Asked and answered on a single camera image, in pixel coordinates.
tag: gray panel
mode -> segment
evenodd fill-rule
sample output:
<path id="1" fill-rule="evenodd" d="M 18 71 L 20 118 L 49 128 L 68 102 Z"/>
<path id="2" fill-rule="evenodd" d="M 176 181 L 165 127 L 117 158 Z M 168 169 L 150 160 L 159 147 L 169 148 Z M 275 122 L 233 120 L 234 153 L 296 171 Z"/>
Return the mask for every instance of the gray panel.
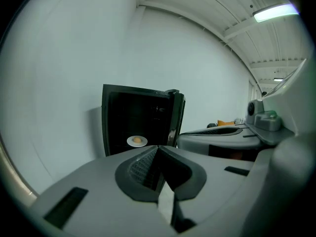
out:
<path id="1" fill-rule="evenodd" d="M 211 216 L 235 194 L 247 177 L 227 172 L 227 166 L 250 170 L 253 162 L 244 160 L 209 157 L 167 147 L 201 165 L 207 174 L 206 183 L 195 199 L 181 201 L 180 207 L 185 218 L 201 223 Z"/>
<path id="2" fill-rule="evenodd" d="M 205 219 L 197 227 L 184 232 L 182 236 L 240 236 L 245 219 L 264 184 L 272 154 L 273 149 L 261 151 L 250 173 L 235 194 L 211 217 Z"/>
<path id="3" fill-rule="evenodd" d="M 293 137 L 275 149 L 264 186 L 245 220 L 243 236 L 265 234 L 306 187 L 316 167 L 315 138 L 316 134 Z M 313 215 L 313 201 L 310 202 Z"/>
<path id="4" fill-rule="evenodd" d="M 237 126 L 239 128 L 246 127 L 245 125 Z M 262 146 L 262 142 L 258 137 L 246 137 L 247 135 L 254 135 L 249 129 L 243 129 L 241 133 L 231 136 L 194 136 L 181 134 L 177 140 L 177 146 L 180 149 L 208 155 L 209 145 L 231 148 L 231 149 L 257 149 Z"/>
<path id="5" fill-rule="evenodd" d="M 255 127 L 266 131 L 278 131 L 281 128 L 281 117 L 274 111 L 257 113 L 255 116 Z"/>
<path id="6" fill-rule="evenodd" d="M 279 131 L 266 131 L 255 127 L 252 124 L 246 124 L 249 129 L 254 132 L 258 137 L 266 144 L 270 146 L 275 146 L 282 140 L 294 136 L 294 133 L 284 126 L 281 127 Z"/>
<path id="7" fill-rule="evenodd" d="M 48 188 L 32 210 L 44 216 L 73 187 L 89 190 L 63 230 L 78 237 L 172 236 L 174 229 L 157 210 L 157 204 L 133 201 L 115 182 L 115 170 L 143 147 L 91 161 Z"/>

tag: ceiling beam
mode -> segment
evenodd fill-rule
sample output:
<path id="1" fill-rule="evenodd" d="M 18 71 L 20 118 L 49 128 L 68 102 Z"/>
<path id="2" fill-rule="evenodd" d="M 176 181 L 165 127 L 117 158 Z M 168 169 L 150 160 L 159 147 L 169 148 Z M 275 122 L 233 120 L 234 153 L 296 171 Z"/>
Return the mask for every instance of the ceiling beam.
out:
<path id="1" fill-rule="evenodd" d="M 265 80 L 259 80 L 260 84 L 269 84 L 275 87 L 278 85 L 280 82 L 279 81 L 274 81 L 273 79 L 265 79 Z"/>
<path id="2" fill-rule="evenodd" d="M 259 84 L 261 88 L 264 88 L 264 89 L 274 89 L 277 84 L 271 84 L 271 83 L 260 83 Z"/>
<path id="3" fill-rule="evenodd" d="M 221 40 L 223 40 L 224 42 L 226 42 L 227 40 L 223 37 L 221 31 L 219 31 L 218 29 L 216 29 L 215 27 L 211 26 L 209 23 L 205 22 L 204 20 L 201 20 L 200 18 L 194 16 L 194 14 L 189 13 L 187 11 L 184 11 L 182 9 L 179 9 L 177 7 L 175 7 L 172 4 L 167 4 L 167 3 L 161 3 L 161 2 L 156 2 L 156 1 L 150 1 L 150 0 L 145 0 L 143 2 L 140 3 L 140 5 L 144 5 L 144 6 L 149 6 L 149 7 L 154 7 L 154 8 L 159 8 L 159 9 L 163 9 L 163 10 L 167 10 L 170 12 L 173 12 L 175 14 L 181 15 L 183 17 L 186 17 L 196 23 L 198 23 L 199 25 L 205 27 L 206 29 L 208 29 L 211 33 L 213 33 L 214 35 L 216 35 L 218 38 L 220 38 Z"/>
<path id="4" fill-rule="evenodd" d="M 244 33 L 256 26 L 258 23 L 254 17 L 248 18 L 239 24 L 236 24 L 227 30 L 224 31 L 224 37 L 227 39 L 231 39 L 232 37 L 237 36 L 238 34 Z"/>
<path id="5" fill-rule="evenodd" d="M 303 61 L 289 60 L 289 61 L 267 61 L 250 64 L 250 68 L 255 69 L 296 69 Z"/>
<path id="6" fill-rule="evenodd" d="M 241 21 L 240 23 L 228 28 L 224 31 L 223 35 L 226 39 L 231 39 L 241 33 L 250 30 L 253 27 L 263 26 L 272 22 L 280 22 L 281 20 L 283 20 L 283 17 L 272 18 L 258 23 L 256 19 L 252 16 L 251 18 Z"/>

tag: black slot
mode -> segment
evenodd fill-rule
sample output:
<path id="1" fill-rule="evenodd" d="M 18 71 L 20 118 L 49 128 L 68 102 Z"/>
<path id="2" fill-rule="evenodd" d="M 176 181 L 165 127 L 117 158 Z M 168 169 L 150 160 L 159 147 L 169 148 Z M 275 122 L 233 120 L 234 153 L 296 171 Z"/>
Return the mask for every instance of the black slot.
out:
<path id="1" fill-rule="evenodd" d="M 209 145 L 208 155 L 226 159 L 255 161 L 260 150 L 262 149 L 231 149 Z"/>
<path id="2" fill-rule="evenodd" d="M 87 193 L 88 190 L 73 188 L 44 216 L 44 219 L 62 229 Z"/>
<path id="3" fill-rule="evenodd" d="M 194 221 L 184 218 L 179 205 L 179 200 L 176 198 L 176 196 L 174 197 L 173 201 L 172 218 L 170 224 L 178 233 L 182 233 L 191 227 L 196 226 Z"/>
<path id="4" fill-rule="evenodd" d="M 256 134 L 243 135 L 243 138 L 256 137 Z"/>
<path id="5" fill-rule="evenodd" d="M 246 170 L 246 169 L 242 169 L 242 168 L 236 168 L 236 167 L 231 167 L 228 166 L 226 167 L 224 170 L 231 172 L 231 173 L 235 173 L 238 175 L 242 175 L 242 176 L 247 176 L 250 172 L 250 170 Z"/>

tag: white plate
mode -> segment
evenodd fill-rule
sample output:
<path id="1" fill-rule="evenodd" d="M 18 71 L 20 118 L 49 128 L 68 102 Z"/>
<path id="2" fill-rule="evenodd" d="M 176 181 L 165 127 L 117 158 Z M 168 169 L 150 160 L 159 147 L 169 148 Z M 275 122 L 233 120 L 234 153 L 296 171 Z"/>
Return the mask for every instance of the white plate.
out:
<path id="1" fill-rule="evenodd" d="M 134 139 L 135 137 L 140 138 L 140 139 L 142 140 L 142 142 L 141 142 L 141 143 L 135 143 L 135 142 L 133 141 L 133 139 Z M 132 147 L 140 148 L 140 147 L 145 146 L 145 145 L 148 143 L 148 140 L 147 140 L 145 137 L 143 137 L 143 136 L 130 136 L 130 137 L 127 139 L 127 143 L 128 143 L 128 145 L 130 145 L 130 146 L 132 146 Z"/>

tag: gray machine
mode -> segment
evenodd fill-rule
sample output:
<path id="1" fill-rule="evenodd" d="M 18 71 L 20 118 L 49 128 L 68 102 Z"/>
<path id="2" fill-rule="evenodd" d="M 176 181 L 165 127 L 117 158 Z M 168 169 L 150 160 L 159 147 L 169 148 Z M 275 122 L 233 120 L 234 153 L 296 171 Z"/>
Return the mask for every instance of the gray machine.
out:
<path id="1" fill-rule="evenodd" d="M 297 107 L 309 105 L 289 94 L 315 89 L 304 79 L 314 67 L 303 62 L 263 101 L 249 102 L 245 124 L 184 133 L 178 149 L 147 146 L 91 161 L 48 188 L 31 210 L 61 235 L 77 237 L 263 236 L 284 214 L 296 223 L 304 215 L 287 209 L 308 201 L 302 191 L 315 179 L 316 108 L 302 117 Z M 255 159 L 211 156 L 231 151 Z M 158 210 L 165 181 L 174 191 L 171 223 Z"/>

